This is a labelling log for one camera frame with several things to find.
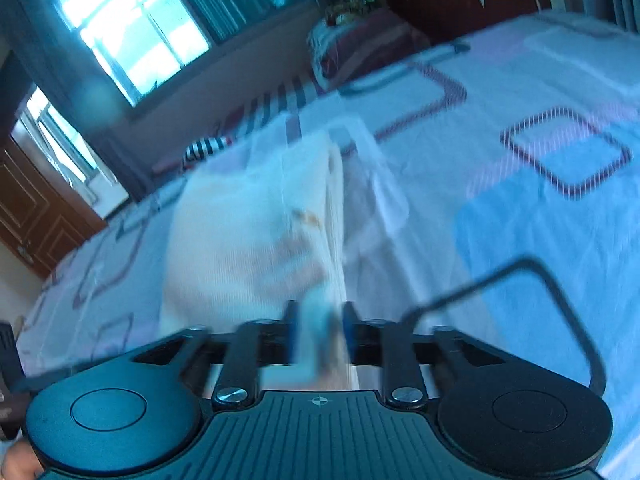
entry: door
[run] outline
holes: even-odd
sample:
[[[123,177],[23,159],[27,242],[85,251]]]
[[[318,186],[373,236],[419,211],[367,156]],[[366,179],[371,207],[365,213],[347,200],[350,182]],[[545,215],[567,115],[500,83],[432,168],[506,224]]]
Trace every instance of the door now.
[[[44,278],[105,226],[18,121],[0,148],[0,239]]]

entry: bright window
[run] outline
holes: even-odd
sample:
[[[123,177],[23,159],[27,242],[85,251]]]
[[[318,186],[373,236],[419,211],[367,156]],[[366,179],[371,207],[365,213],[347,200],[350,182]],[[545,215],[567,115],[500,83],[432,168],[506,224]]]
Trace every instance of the bright window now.
[[[132,105],[209,49],[181,0],[61,0],[70,27]]]

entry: bed sheet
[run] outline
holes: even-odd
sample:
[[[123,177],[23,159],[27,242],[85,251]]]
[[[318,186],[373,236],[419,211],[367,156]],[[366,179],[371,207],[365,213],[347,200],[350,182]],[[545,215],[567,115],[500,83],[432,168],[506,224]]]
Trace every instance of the bed sheet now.
[[[377,141],[365,154],[332,130],[344,159],[347,292],[363,318],[399,319],[519,256],[546,264],[606,363],[614,433],[599,470],[610,479],[640,475],[639,56],[637,36],[547,12],[418,54],[294,121],[305,135],[328,118],[360,117]],[[288,128],[286,142],[295,133]],[[213,163],[245,164],[245,148]],[[153,339],[171,200],[183,184],[63,262],[18,341],[28,371]],[[570,332],[529,278],[420,330],[434,324],[588,381]]]

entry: folded blanket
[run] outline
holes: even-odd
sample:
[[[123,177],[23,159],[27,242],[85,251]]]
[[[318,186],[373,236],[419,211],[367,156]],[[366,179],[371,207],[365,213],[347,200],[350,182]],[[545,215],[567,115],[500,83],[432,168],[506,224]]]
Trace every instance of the folded blanket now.
[[[175,210],[159,335],[195,324],[232,332],[279,318],[297,300],[308,344],[298,348],[295,381],[304,383],[321,365],[318,349],[334,347],[330,326],[346,299],[343,231],[342,160],[327,134],[240,173],[201,168]]]

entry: black and white striped fabric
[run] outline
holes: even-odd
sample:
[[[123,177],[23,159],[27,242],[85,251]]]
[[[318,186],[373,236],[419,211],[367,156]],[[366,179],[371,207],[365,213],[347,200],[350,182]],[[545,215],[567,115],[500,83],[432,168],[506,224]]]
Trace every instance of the black and white striped fabric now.
[[[191,166],[196,162],[205,160],[207,157],[221,152],[232,144],[233,140],[229,136],[205,137],[196,140],[185,150],[182,165],[183,167]]]

